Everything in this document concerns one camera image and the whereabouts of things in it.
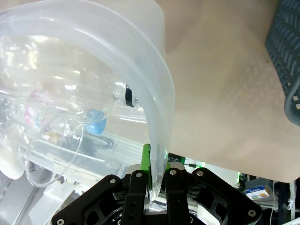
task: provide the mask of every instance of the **screw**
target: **screw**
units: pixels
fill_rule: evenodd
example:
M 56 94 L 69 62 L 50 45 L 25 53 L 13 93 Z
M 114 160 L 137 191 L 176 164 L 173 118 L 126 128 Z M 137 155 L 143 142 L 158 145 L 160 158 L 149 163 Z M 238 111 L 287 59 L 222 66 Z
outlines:
M 57 221 L 57 225 L 64 225 L 65 224 L 65 221 L 63 219 L 59 219 Z
M 202 171 L 199 170 L 199 171 L 197 172 L 197 175 L 198 175 L 199 177 L 201 177 L 201 176 L 204 175 L 204 173 L 203 173 Z
M 251 217 L 255 217 L 256 216 L 255 210 L 249 210 L 248 215 Z
M 177 173 L 176 170 L 171 170 L 171 171 L 170 171 L 170 174 L 171 174 L 171 175 L 175 175 L 176 173 Z

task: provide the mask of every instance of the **translucent plastic bin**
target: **translucent plastic bin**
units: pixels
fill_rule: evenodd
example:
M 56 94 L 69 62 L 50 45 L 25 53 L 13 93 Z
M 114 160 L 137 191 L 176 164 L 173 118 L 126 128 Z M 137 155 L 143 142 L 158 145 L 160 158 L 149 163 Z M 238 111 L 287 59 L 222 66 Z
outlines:
M 45 0 L 0 13 L 0 95 L 14 109 L 7 110 L 2 135 L 23 143 L 11 145 L 24 157 L 27 175 L 51 171 L 55 180 L 79 159 L 91 125 L 104 128 L 98 136 L 141 146 L 148 133 L 153 187 L 159 187 L 174 111 L 162 58 L 163 12 L 153 0 L 97 3 Z M 127 86 L 137 98 L 134 108 L 122 99 Z M 30 112 L 25 120 L 22 110 Z M 106 165 L 118 150 L 118 141 L 106 150 Z

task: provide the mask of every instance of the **blue object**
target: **blue object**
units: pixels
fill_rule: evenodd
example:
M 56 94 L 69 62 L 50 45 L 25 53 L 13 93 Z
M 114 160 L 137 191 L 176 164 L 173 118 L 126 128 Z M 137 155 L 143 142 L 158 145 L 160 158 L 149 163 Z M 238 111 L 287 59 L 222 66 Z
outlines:
M 266 47 L 285 94 L 285 114 L 300 126 L 300 1 L 278 4 Z
M 102 115 L 102 117 L 104 117 L 104 112 L 102 111 L 90 110 L 89 113 L 90 115 L 88 114 L 88 116 L 92 115 L 101 118 Z M 101 135 L 105 130 L 105 126 L 106 126 L 106 118 L 95 123 L 86 123 L 85 130 L 92 135 Z

